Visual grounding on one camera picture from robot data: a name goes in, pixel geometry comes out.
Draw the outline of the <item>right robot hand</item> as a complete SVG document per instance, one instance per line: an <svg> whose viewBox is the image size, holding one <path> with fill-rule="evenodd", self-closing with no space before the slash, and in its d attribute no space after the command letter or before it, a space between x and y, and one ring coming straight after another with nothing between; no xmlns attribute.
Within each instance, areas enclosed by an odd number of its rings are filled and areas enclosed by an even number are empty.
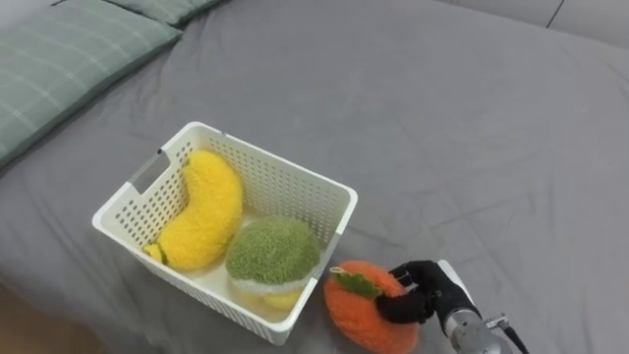
<svg viewBox="0 0 629 354"><path fill-rule="evenodd" d="M458 312L471 312L483 319L463 288L457 285L435 261L409 261L389 272L403 289L403 295L382 294L375 299L378 313L394 324L424 324L437 315L444 334L448 319Z"/></svg>

